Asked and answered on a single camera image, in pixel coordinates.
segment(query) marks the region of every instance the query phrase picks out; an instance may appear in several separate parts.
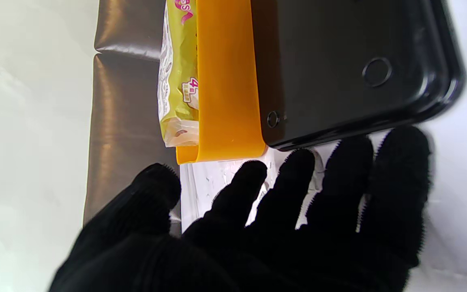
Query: brown leather surface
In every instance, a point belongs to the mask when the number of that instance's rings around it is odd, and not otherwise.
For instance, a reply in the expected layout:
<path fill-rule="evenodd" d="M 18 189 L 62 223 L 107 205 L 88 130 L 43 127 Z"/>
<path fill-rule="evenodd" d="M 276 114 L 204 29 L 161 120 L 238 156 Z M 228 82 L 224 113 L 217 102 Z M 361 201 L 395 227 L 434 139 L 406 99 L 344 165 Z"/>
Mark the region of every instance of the brown leather surface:
<path fill-rule="evenodd" d="M 96 50 L 159 60 L 164 11 L 165 0 L 100 0 Z"/>
<path fill-rule="evenodd" d="M 148 165 L 160 162 L 179 171 L 176 151 L 166 148 L 161 139 L 158 67 L 157 61 L 118 54 L 96 55 L 94 59 L 84 222 Z"/>

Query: glove finger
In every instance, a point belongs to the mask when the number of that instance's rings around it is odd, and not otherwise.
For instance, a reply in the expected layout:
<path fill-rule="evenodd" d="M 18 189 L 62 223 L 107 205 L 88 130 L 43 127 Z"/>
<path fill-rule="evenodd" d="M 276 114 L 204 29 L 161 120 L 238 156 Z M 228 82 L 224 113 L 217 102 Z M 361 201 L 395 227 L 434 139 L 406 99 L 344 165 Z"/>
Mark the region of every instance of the glove finger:
<path fill-rule="evenodd" d="M 294 230 L 313 170 L 313 153 L 305 149 L 293 152 L 280 167 L 274 187 L 261 200 L 252 227 Z"/>
<path fill-rule="evenodd" d="M 358 205 L 367 189 L 374 149 L 365 136 L 343 139 L 326 165 L 322 191 L 306 213 L 308 228 L 336 234 L 353 234 Z"/>
<path fill-rule="evenodd" d="M 428 199 L 430 146 L 417 128 L 387 135 L 371 173 L 361 234 L 384 245 L 412 266 L 422 245 L 422 212 Z"/>
<path fill-rule="evenodd" d="M 232 182 L 219 192 L 210 211 L 191 224 L 183 238 L 203 247 L 235 236 L 235 231 L 244 228 L 266 176 L 267 167 L 261 161 L 244 163 Z"/>
<path fill-rule="evenodd" d="M 88 253 L 89 248 L 96 255 L 133 233 L 168 234 L 169 211 L 180 193 L 173 170 L 161 164 L 149 166 L 86 224 L 72 254 Z"/>

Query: gloved hand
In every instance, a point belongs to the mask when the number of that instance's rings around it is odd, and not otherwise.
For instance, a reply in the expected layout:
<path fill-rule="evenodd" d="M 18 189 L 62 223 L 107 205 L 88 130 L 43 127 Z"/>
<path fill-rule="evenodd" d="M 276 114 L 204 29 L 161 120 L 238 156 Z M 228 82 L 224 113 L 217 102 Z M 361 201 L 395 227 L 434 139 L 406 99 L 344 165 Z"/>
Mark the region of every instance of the gloved hand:
<path fill-rule="evenodd" d="M 375 160 L 368 138 L 343 140 L 298 230 L 314 155 L 288 157 L 245 227 L 266 178 L 250 161 L 180 240 L 167 235 L 178 178 L 150 166 L 83 229 L 51 291 L 400 291 L 418 264 L 429 155 L 413 127 L 391 131 Z"/>

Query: orange plastic tray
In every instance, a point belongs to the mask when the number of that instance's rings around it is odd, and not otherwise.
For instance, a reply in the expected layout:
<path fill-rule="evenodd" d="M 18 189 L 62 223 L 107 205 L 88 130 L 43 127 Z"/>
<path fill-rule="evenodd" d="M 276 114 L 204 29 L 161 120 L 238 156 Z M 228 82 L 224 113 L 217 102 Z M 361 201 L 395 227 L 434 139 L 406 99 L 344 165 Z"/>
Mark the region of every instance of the orange plastic tray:
<path fill-rule="evenodd" d="M 266 145 L 259 119 L 250 0 L 198 0 L 199 146 L 178 164 L 255 158 Z"/>

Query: snack package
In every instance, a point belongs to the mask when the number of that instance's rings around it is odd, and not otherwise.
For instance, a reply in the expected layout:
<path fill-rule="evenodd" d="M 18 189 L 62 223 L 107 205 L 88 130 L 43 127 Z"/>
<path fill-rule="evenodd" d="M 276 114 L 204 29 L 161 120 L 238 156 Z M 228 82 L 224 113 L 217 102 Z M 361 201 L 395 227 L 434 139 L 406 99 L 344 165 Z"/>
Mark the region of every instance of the snack package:
<path fill-rule="evenodd" d="M 158 115 L 165 146 L 199 143 L 196 0 L 167 0 L 163 25 Z"/>

